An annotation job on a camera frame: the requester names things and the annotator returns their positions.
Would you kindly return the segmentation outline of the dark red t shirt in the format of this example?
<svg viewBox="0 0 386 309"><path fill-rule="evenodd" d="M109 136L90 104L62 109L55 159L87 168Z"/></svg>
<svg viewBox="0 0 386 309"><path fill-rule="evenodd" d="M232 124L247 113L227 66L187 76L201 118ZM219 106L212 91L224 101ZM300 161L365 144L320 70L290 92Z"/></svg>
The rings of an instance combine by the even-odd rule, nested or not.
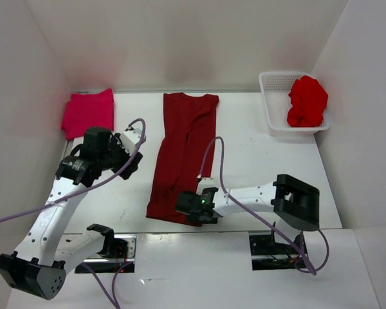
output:
<svg viewBox="0 0 386 309"><path fill-rule="evenodd" d="M157 156L147 218L194 225L185 214L176 212L175 206L179 193L196 191L198 174L211 175L213 147L205 165L201 163L209 143L216 136L218 104L219 97L211 94L202 97L185 93L163 95L165 137Z"/></svg>

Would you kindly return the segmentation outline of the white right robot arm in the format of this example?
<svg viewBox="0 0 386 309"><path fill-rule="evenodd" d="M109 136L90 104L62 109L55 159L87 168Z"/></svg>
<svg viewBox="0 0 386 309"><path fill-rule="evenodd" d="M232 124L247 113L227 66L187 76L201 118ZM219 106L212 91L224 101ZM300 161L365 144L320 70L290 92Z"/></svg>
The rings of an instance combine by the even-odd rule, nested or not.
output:
<svg viewBox="0 0 386 309"><path fill-rule="evenodd" d="M219 218L245 212L243 207L254 213L274 213L280 218L274 224L280 231L269 237L269 245L276 253L290 248L301 232L320 229L320 191L288 174L279 174L274 182L256 187L224 191L213 184L212 178L204 178L197 192L179 193L175 211L195 224L216 224Z"/></svg>

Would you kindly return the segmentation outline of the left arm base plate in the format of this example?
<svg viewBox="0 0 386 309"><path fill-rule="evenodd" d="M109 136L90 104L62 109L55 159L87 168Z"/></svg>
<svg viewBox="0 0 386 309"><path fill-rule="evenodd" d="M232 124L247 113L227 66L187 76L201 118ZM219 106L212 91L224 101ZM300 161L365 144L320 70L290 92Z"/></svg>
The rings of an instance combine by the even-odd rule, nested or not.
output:
<svg viewBox="0 0 386 309"><path fill-rule="evenodd" d="M133 273L134 260L136 255L136 236L135 235L119 235L109 236L107 254L100 255L98 253L89 256L84 260L91 270L95 273L107 274L115 273L120 267L123 267L119 273Z"/></svg>

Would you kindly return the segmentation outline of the pink red t shirt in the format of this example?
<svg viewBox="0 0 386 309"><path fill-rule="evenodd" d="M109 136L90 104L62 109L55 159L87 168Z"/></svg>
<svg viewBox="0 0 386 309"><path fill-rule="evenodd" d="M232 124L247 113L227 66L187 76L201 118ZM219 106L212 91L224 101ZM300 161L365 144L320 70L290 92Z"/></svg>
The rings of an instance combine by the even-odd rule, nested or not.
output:
<svg viewBox="0 0 386 309"><path fill-rule="evenodd" d="M60 128L66 140L83 137L90 127L114 129L115 102L112 89L95 94L71 95Z"/></svg>

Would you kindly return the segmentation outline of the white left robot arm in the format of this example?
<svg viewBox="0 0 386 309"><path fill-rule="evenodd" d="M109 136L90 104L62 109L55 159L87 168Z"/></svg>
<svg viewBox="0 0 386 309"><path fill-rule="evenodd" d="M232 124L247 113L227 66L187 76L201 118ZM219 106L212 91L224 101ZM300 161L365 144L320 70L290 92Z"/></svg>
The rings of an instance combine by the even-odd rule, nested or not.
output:
<svg viewBox="0 0 386 309"><path fill-rule="evenodd" d="M11 254L0 255L0 274L14 289L53 299L66 276L88 257L124 257L127 243L112 228L91 224L77 238L62 240L66 227L95 180L112 171L124 180L137 170L145 133L129 126L123 133L103 127L86 130L83 143L63 158L46 202L25 238Z"/></svg>

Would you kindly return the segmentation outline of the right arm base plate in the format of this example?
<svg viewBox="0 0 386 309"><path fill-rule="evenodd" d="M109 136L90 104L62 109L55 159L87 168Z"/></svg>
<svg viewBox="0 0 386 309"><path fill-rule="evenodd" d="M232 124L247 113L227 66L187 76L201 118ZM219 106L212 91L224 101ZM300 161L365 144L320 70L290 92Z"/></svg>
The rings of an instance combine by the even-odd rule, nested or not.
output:
<svg viewBox="0 0 386 309"><path fill-rule="evenodd" d="M276 243L267 232L249 234L252 270L306 270L300 254L288 243Z"/></svg>

